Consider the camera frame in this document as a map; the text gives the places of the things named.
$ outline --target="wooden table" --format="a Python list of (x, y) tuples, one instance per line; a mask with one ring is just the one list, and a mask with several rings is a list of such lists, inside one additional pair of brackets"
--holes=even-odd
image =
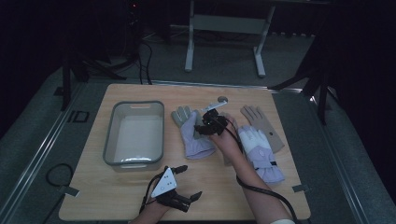
[[(260, 106), (285, 146), (276, 153), (276, 162), (286, 180), (272, 186), (273, 191), (286, 197), (299, 219), (310, 217), (303, 191), (294, 192), (300, 185), (293, 157), (284, 134), (271, 93), (261, 88), (197, 87), (171, 85), (112, 84), (99, 108), (87, 143), (82, 151), (71, 187), (79, 189), (75, 198), (66, 195), (59, 216), (63, 220), (129, 220), (138, 215), (142, 198), (152, 177), (165, 165), (188, 165), (179, 175), (177, 192), (188, 196), (202, 191), (202, 197), (191, 204), (189, 212), (171, 209), (163, 220), (247, 220), (254, 219), (241, 187), (236, 183), (232, 167), (224, 166), (222, 154), (217, 150), (211, 156), (197, 160), (184, 157), (184, 145), (179, 128), (171, 112), (179, 105), (201, 109), (226, 96), (227, 105), (218, 109), (236, 118), (239, 126), (248, 124), (240, 113), (243, 105)], [(165, 133), (163, 167), (158, 171), (117, 173), (105, 164), (102, 154), (113, 106), (120, 101), (159, 100), (165, 107)]]

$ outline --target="plastic container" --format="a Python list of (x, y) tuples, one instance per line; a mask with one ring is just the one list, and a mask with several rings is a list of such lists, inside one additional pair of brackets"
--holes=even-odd
[(160, 101), (114, 105), (103, 158), (117, 172), (157, 170), (163, 158), (164, 106)]

